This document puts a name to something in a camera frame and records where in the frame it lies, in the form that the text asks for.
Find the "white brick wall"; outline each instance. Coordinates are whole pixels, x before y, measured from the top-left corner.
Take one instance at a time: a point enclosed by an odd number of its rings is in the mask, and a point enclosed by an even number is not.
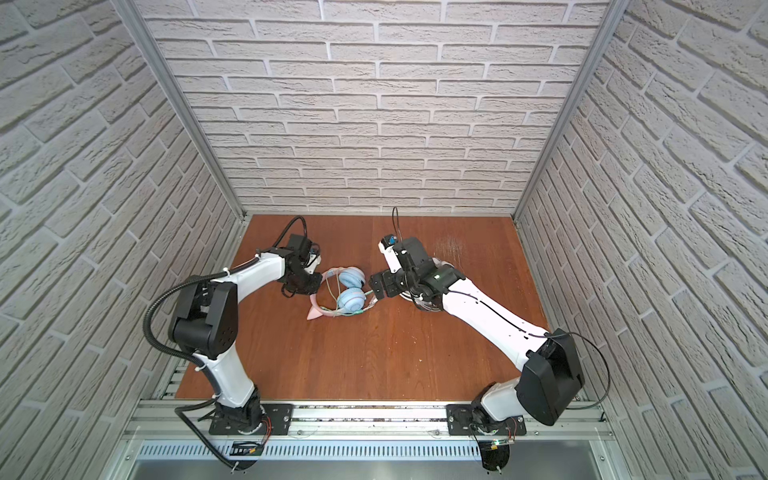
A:
[[[766,15],[633,0],[518,216],[637,477],[768,477]]]
[[[0,85],[0,478],[98,478],[235,217],[110,2],[1,4]]]
[[[504,215],[607,2],[137,3],[247,210]]]

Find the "blue headphone ear cup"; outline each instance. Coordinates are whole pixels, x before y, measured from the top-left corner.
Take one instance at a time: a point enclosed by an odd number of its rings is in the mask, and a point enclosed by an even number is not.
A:
[[[358,310],[362,310],[362,307],[366,304],[366,295],[360,288],[350,287],[339,295],[339,299],[336,301],[336,307],[342,310],[342,313],[353,313]]]
[[[339,273],[339,282],[341,282],[347,288],[362,288],[362,286],[366,283],[366,278],[359,268],[351,266],[350,268],[347,268],[343,272]]]

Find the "black mounting plate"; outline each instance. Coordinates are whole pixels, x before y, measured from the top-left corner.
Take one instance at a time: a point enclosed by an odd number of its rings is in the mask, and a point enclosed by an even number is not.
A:
[[[472,405],[468,403],[452,403],[445,406],[445,417],[448,420],[448,434],[449,435],[471,435],[477,434],[476,431],[469,429],[469,424],[472,420]],[[506,419],[511,433],[514,436],[523,436],[528,430],[525,428],[525,420],[523,417],[512,417]]]
[[[289,403],[262,403],[261,407],[272,422],[272,435],[288,435],[293,405]],[[245,435],[230,425],[226,418],[217,417],[212,419],[208,433],[211,435]],[[248,435],[264,435],[265,433],[266,425],[262,422],[258,429]]]

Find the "pink cat ear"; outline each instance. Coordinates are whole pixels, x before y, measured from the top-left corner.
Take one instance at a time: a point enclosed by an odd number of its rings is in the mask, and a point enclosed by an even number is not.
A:
[[[312,320],[319,316],[323,316],[323,311],[318,308],[315,308],[315,306],[312,306],[312,308],[310,308],[310,312],[306,314],[306,319]]]

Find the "headphones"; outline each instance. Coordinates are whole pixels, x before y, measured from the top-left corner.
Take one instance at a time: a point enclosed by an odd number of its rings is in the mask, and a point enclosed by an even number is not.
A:
[[[366,283],[366,276],[361,269],[356,266],[342,267],[338,266],[326,271],[323,274],[323,281],[328,283],[328,279],[332,276],[336,276],[337,282],[346,287],[343,292],[339,285],[339,296],[336,298],[336,309],[329,310],[324,306],[317,305],[317,295],[310,295],[310,302],[312,302],[312,308],[309,314],[306,316],[307,320],[317,318],[319,316],[350,316],[357,315],[367,311],[376,303],[376,298],[371,299],[371,303],[363,308],[366,304],[366,294],[362,291],[362,286]]]

